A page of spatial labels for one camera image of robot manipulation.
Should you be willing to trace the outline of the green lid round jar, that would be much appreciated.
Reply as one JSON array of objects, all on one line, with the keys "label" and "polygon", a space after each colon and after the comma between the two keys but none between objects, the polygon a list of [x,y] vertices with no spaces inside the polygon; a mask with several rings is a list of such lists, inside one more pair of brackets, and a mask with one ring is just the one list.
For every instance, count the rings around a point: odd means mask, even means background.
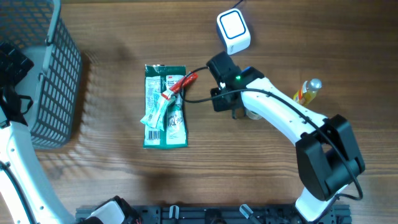
[{"label": "green lid round jar", "polygon": [[248,118],[250,118],[250,119],[254,119],[254,120],[262,119],[262,116],[261,116],[261,115],[255,113],[255,112],[253,112],[253,111],[251,111],[251,110],[248,110],[247,108],[245,109],[245,114],[246,114],[246,116],[247,116]]}]

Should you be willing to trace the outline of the red stick sachet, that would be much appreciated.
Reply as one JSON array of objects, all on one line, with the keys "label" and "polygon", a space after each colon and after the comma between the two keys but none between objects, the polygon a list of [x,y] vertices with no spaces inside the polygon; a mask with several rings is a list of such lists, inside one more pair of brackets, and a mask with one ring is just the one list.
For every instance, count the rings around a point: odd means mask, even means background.
[{"label": "red stick sachet", "polygon": [[192,84],[198,78],[197,73],[190,73],[186,77],[181,78],[177,83],[167,88],[161,93],[161,96],[166,100],[170,100],[175,94],[179,93],[181,89]]}]

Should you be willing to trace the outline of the yellow oil bottle silver cap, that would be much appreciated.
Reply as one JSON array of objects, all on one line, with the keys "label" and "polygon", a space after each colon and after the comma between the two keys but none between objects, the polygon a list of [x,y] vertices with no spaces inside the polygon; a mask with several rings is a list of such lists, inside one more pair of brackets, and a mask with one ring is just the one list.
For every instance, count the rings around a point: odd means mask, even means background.
[{"label": "yellow oil bottle silver cap", "polygon": [[306,80],[293,96],[293,100],[302,106],[307,106],[316,97],[321,88],[321,80],[317,78]]}]

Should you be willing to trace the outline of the green white gloves packet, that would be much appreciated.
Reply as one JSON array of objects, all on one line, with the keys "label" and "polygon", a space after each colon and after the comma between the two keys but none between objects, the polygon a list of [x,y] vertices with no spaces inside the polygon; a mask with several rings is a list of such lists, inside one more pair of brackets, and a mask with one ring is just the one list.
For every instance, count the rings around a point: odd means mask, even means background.
[{"label": "green white gloves packet", "polygon": [[[184,66],[146,65],[145,66],[145,114],[153,104],[153,94],[162,93],[177,83],[186,74]],[[183,101],[175,96],[175,102],[166,112],[164,130],[144,126],[145,148],[173,149],[188,146],[187,130],[183,115]]]}]

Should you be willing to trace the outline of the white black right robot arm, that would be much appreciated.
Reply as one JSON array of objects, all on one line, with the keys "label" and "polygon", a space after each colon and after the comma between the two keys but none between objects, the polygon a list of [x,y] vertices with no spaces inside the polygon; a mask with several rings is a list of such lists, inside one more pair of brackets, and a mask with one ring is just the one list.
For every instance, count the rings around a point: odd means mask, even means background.
[{"label": "white black right robot arm", "polygon": [[208,67],[218,86],[211,90],[215,111],[245,108],[264,118],[294,146],[298,174],[304,185],[294,208],[302,221],[317,223],[336,216],[332,206],[354,184],[357,200],[363,191],[357,180],[365,163],[349,121],[337,114],[327,118],[296,103],[254,67],[244,70],[221,52]]}]

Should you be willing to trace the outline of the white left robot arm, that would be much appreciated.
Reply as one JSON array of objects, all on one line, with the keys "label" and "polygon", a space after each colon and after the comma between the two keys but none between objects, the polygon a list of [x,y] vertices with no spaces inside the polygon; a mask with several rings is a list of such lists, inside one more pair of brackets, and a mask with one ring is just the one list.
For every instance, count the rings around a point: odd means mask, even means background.
[{"label": "white left robot arm", "polygon": [[12,44],[1,42],[1,194],[14,223],[76,223],[55,194],[37,159],[15,85],[34,66]]}]

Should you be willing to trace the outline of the white barcode scanner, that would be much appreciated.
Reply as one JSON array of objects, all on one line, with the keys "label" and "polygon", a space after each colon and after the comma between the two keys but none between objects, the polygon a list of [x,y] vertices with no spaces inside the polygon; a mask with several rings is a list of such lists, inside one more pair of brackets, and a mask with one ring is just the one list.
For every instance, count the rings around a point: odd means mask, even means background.
[{"label": "white barcode scanner", "polygon": [[236,54],[250,46],[251,34],[239,9],[232,8],[219,14],[216,27],[228,55]]}]

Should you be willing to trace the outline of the grey plastic mesh basket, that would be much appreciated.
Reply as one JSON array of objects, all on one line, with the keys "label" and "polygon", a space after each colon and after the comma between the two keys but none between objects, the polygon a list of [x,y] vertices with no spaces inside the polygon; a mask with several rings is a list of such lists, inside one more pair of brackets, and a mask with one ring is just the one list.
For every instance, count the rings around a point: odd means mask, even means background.
[{"label": "grey plastic mesh basket", "polygon": [[81,53],[62,17],[59,0],[1,1],[1,41],[34,66],[16,85],[33,105],[25,114],[35,149],[70,140],[81,79]]}]

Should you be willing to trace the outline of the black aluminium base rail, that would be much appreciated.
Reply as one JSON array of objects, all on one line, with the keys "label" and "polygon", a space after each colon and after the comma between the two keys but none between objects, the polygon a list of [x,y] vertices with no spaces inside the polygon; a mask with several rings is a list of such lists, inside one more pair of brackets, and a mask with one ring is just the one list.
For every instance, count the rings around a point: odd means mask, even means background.
[{"label": "black aluminium base rail", "polygon": [[[246,218],[239,207],[180,207],[176,214],[171,214],[170,207],[159,206],[133,206],[133,209],[141,216],[142,223],[252,223]],[[253,207],[253,216],[258,222],[273,223],[305,223],[295,210],[293,205],[270,205],[265,207]],[[349,205],[335,205],[321,218],[322,224],[351,224],[351,210]]]}]

